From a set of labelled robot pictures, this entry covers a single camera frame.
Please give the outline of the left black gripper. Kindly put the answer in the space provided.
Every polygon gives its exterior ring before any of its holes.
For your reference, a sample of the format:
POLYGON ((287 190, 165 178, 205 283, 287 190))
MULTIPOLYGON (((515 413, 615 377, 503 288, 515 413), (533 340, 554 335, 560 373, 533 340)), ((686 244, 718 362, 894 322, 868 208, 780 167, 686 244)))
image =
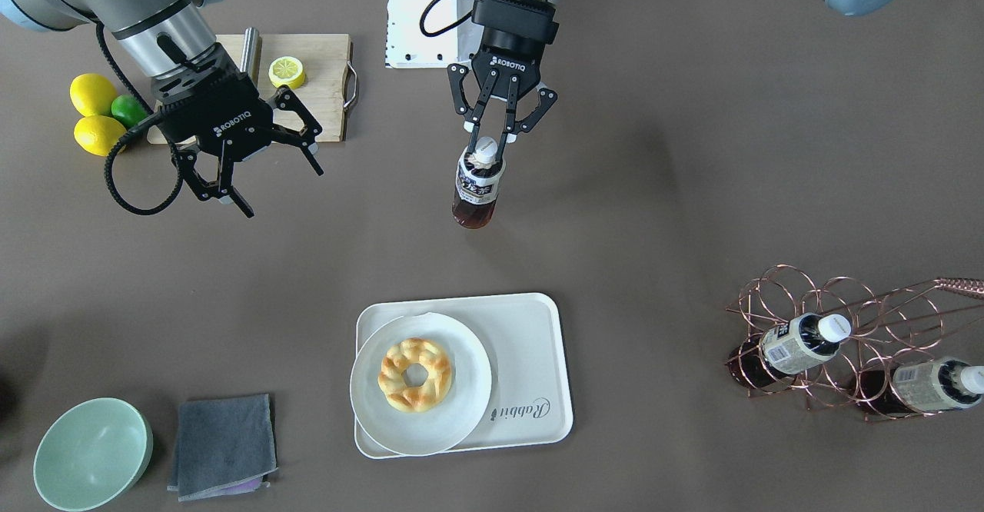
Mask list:
POLYGON ((545 0, 480 0, 472 8, 472 22, 483 26, 479 49, 471 59, 480 88, 474 105, 468 103, 464 92, 464 81, 470 69, 460 64, 447 67, 454 109, 464 117, 465 130, 470 132, 470 143, 465 148, 468 154, 477 150, 481 119, 492 95, 507 99, 498 161, 503 161, 507 144, 513 143, 520 131, 532 131, 557 101, 558 95, 553 89, 538 88, 537 106, 526 117, 517 120, 519 98, 539 84, 539 63, 545 46, 554 42, 558 32, 555 12, 554 5, 545 0), (519 80, 519 87, 509 87, 514 75, 519 80))

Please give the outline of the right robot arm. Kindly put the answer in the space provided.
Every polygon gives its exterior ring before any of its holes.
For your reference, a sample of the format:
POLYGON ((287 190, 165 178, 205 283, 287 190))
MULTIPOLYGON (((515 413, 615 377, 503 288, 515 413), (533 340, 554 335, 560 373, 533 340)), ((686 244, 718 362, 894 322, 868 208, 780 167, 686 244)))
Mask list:
POLYGON ((177 170, 168 201, 183 187, 201 201, 253 210, 233 185, 236 163, 271 143, 298 148, 317 175, 316 138, 322 127, 288 87, 262 98, 240 71, 200 7, 221 0, 2 0, 2 14, 32 31, 64 32, 91 22, 99 42, 110 32, 152 80, 157 110, 120 136, 105 159, 103 175, 114 200, 133 214, 145 214, 120 196, 112 176, 124 145, 161 130, 177 170))

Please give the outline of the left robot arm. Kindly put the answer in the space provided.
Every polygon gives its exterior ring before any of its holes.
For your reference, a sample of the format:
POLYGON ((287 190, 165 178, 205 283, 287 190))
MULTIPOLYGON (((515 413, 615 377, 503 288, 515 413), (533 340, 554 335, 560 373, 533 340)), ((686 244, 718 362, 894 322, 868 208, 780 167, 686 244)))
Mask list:
MULTIPOLYGON (((557 0, 471 0, 462 22, 480 26, 468 65, 450 65, 454 110, 470 135, 464 154, 501 161, 517 135, 534 130, 557 100, 541 81, 544 49, 558 32, 557 0)), ((862 17, 892 0, 821 0, 844 17, 862 17)))

